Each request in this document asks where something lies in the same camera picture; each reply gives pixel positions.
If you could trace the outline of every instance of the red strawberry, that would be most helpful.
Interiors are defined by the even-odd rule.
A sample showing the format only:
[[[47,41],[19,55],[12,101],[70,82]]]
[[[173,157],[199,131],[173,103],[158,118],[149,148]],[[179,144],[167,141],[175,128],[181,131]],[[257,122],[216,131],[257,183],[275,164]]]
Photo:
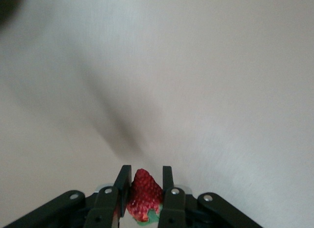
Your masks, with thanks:
[[[130,189],[127,209],[140,225],[157,222],[162,209],[163,193],[148,171],[137,170]]]

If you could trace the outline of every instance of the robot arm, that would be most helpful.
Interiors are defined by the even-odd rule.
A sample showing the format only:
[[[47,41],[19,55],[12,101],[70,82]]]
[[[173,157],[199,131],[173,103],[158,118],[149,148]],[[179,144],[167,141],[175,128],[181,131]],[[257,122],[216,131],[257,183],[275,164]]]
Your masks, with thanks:
[[[176,187],[172,169],[163,167],[164,202],[158,228],[262,228],[215,193],[196,199]],[[5,228],[118,228],[124,216],[131,166],[122,166],[113,185],[102,186],[91,196],[65,192]]]

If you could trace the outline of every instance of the black plastic bracket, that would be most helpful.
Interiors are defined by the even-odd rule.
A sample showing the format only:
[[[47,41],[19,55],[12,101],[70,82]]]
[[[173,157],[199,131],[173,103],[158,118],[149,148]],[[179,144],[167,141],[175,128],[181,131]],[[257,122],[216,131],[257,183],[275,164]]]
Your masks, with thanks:
[[[204,193],[197,198],[199,204],[217,215],[231,228],[262,228],[244,213],[215,193]]]
[[[119,190],[120,217],[124,217],[127,208],[129,191],[132,184],[131,176],[131,165],[123,165],[113,185]]]
[[[85,206],[85,195],[77,190],[63,193],[5,228],[59,227],[72,212]]]
[[[118,228],[119,191],[115,187],[104,187],[99,190],[95,205],[89,211],[84,228]]]
[[[174,187],[171,167],[164,166],[162,172],[164,202],[158,228],[184,228],[185,192]]]

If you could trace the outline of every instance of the screw head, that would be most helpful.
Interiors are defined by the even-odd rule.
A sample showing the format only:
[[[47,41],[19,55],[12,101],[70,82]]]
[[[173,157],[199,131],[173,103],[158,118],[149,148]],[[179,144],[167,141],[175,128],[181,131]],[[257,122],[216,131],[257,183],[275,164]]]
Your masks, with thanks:
[[[204,195],[204,200],[206,201],[206,202],[210,202],[210,201],[212,201],[212,196],[210,196],[210,195]]]
[[[77,199],[78,197],[79,197],[78,194],[72,194],[72,195],[70,196],[70,199],[71,199],[71,200],[75,200],[75,199]]]
[[[178,193],[180,193],[180,191],[177,188],[174,188],[174,189],[171,190],[171,193],[173,195],[177,195]]]
[[[105,189],[105,194],[110,194],[112,192],[111,188]]]

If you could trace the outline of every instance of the white wall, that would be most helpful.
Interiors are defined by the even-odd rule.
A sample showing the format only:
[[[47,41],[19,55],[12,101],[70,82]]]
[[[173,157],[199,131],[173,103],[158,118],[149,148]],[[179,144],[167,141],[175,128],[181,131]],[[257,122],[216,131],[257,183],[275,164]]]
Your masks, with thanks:
[[[0,27],[0,226],[131,164],[314,227],[313,5],[22,0]]]

